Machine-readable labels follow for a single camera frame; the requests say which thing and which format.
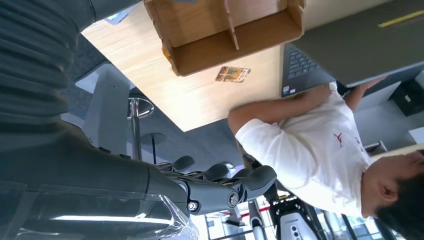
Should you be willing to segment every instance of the white t-shirt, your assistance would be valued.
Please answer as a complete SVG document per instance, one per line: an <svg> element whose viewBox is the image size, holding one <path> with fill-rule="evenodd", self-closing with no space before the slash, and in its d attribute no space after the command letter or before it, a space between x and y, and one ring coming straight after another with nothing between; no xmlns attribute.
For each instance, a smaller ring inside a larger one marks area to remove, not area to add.
<svg viewBox="0 0 424 240"><path fill-rule="evenodd" d="M370 157L335 82L330 89L328 101L307 114L279 126L252 119L235 137L248 154L274 168L281 184L304 202L362 216L361 178Z"/></svg>

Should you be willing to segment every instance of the laptop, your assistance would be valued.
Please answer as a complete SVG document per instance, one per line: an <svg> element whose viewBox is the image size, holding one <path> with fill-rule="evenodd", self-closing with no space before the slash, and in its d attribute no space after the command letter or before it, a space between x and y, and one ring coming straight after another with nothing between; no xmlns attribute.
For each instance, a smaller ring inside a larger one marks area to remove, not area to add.
<svg viewBox="0 0 424 240"><path fill-rule="evenodd" d="M424 0L394 0L314 28L285 45L281 95L336 80L352 88L423 65L423 39Z"/></svg>

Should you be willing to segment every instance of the wooden table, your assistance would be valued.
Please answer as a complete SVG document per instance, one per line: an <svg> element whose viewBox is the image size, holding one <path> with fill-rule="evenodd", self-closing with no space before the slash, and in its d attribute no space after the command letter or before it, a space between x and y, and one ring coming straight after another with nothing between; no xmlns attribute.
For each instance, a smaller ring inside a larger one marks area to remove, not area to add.
<svg viewBox="0 0 424 240"><path fill-rule="evenodd" d="M387 1L307 0L305 28ZM280 46L225 63L251 68L243 83L216 82L222 66L187 77L176 76L143 4L119 25L99 21L82 34L184 132L224 119L236 106L281 95L284 48Z"/></svg>

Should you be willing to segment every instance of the human hand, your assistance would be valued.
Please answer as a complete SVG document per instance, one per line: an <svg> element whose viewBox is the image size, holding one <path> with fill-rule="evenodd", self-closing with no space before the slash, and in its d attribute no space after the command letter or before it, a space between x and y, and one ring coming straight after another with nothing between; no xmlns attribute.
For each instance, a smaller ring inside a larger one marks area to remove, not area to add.
<svg viewBox="0 0 424 240"><path fill-rule="evenodd" d="M387 76L382 76L382 77L379 77L377 79L362 83L361 85L359 85L359 87L362 88L363 90L367 90L367 89L373 87L374 85L378 84L379 82L383 81L386 78L387 78Z"/></svg>
<svg viewBox="0 0 424 240"><path fill-rule="evenodd" d="M304 93L302 96L303 101L314 107L318 107L327 102L332 91L329 84L314 87Z"/></svg>

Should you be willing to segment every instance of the cardboard organizer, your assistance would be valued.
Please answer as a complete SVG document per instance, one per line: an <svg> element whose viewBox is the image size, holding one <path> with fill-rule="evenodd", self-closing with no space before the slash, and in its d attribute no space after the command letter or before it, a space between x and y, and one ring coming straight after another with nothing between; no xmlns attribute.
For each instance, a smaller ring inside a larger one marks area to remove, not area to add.
<svg viewBox="0 0 424 240"><path fill-rule="evenodd" d="M163 52L187 76L300 38L305 0L145 0Z"/></svg>

